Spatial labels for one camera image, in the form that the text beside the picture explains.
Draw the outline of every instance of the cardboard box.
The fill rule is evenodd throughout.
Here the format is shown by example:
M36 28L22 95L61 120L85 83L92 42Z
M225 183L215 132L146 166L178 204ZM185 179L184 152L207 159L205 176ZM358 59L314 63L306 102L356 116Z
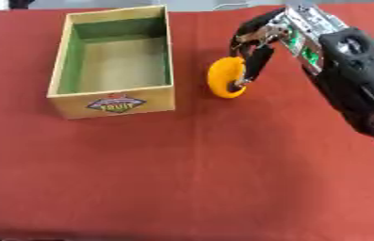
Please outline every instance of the cardboard box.
M68 119L173 110L166 7L68 14L47 98Z

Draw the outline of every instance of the wire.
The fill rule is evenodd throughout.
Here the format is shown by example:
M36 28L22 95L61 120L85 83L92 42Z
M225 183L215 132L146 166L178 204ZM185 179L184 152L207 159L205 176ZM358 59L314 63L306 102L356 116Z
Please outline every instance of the wire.
M217 10L219 8L223 8L225 6L245 6L245 7L250 7L252 3L260 2L260 1L259 0L252 0L252 1L245 1L244 3L220 4L220 5L215 6L213 8L213 10Z
M223 8L223 7L225 7L225 6L238 6L238 5L240 5L240 6L244 6L245 5L245 7L247 7L248 6L248 4L249 4L249 2L245 2L245 3L232 3L232 4L220 4L220 5L217 5L217 6L215 6L214 8L213 8L213 10L217 10L217 9L219 9L219 8Z

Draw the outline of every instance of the red surface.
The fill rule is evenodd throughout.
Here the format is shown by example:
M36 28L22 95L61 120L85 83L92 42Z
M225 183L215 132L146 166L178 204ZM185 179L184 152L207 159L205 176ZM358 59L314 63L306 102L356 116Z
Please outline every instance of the red surface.
M374 4L324 8L374 37ZM374 240L374 142L284 49L241 98L205 88L269 9L172 13L177 110L91 120L44 98L65 12L0 12L0 235Z

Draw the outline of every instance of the open box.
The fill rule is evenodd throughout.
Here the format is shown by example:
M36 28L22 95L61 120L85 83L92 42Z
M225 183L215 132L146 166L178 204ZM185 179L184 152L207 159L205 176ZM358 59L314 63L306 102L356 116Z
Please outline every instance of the open box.
M68 119L173 110L166 7L68 14L47 98Z

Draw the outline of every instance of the robotic arm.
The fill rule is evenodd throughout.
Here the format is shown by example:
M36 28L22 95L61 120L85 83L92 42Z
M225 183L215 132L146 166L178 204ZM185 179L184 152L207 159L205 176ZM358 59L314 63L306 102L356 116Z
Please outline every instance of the robotic arm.
M374 137L374 39L314 5L273 10L243 24L231 39L231 59L243 58L244 68L227 83L226 91L243 91L258 77L274 53L270 44L275 41L301 63L311 82L355 131ZM208 75L212 90L212 68L217 65Z

